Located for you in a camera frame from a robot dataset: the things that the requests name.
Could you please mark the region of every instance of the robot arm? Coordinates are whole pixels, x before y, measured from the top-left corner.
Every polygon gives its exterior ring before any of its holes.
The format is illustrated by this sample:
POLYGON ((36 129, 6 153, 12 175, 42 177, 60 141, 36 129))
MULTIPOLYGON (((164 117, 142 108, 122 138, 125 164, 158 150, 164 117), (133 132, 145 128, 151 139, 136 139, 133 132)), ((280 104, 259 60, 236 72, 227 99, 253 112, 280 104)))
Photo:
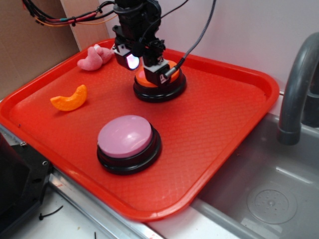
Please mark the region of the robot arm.
POLYGON ((170 78, 164 60, 164 40, 155 37, 159 29, 161 7, 156 0, 115 0, 114 12, 120 26, 113 27, 116 34, 114 52, 120 65, 133 70, 142 57, 146 79, 158 87, 165 87, 170 78))

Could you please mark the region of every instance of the sink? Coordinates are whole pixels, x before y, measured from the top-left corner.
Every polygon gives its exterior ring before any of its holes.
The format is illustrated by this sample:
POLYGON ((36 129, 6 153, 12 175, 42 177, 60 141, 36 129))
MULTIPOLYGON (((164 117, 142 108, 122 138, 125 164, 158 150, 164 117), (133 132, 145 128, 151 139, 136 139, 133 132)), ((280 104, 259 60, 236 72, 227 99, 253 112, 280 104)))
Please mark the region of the sink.
POLYGON ((294 146, 267 114, 204 187, 193 207, 241 238, 319 238, 319 130, 294 146))

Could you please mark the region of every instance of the white wall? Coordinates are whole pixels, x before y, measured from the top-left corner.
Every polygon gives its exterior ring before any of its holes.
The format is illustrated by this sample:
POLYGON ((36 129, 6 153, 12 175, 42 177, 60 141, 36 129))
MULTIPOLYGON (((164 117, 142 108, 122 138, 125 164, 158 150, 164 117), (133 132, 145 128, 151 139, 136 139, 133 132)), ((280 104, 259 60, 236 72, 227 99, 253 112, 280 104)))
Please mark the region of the white wall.
MULTIPOLYGON (((159 0, 166 13, 184 0, 159 0)), ((212 0, 190 0, 163 18, 157 37, 185 52, 204 27, 212 0)), ((303 41, 319 31, 319 0, 217 0, 212 22, 192 54, 265 72, 284 90, 303 41)), ((107 23, 111 37, 112 26, 107 23)))

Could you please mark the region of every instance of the brown cardboard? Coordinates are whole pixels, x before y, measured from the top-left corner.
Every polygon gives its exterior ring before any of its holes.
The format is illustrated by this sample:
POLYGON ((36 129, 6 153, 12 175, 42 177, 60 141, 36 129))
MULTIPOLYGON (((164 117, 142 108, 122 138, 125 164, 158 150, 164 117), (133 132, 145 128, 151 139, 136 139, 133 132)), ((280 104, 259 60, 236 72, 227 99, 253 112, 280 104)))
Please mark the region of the brown cardboard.
MULTIPOLYGON (((60 0, 33 0, 65 17, 60 0)), ((35 23, 20 0, 0 1, 0 99, 79 51, 71 28, 35 23)))
MULTIPOLYGON (((98 0, 61 0, 61 2, 67 17, 78 16, 84 12, 96 10, 97 6, 100 5, 98 0)), ((95 42, 109 38, 105 23, 96 24, 102 21, 103 19, 98 19, 88 22, 89 24, 94 23, 95 25, 78 23, 72 28, 80 50, 87 48, 95 42)))

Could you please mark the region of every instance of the black button base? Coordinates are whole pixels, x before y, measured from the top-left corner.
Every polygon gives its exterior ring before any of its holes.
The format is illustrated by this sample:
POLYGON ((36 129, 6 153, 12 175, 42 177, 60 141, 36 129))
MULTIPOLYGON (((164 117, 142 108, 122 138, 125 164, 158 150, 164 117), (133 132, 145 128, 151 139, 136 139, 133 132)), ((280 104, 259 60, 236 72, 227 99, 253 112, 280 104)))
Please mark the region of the black button base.
POLYGON ((164 88, 142 86, 135 78, 133 89, 137 98, 142 101, 151 103, 165 102, 176 98, 184 92, 186 89, 186 77, 180 69, 178 78, 164 88))
POLYGON ((127 158, 112 158, 103 153, 98 146, 97 156, 104 168, 113 174, 129 175, 141 172, 151 166, 161 152, 161 138, 158 131, 151 125, 152 139, 140 153, 127 158))

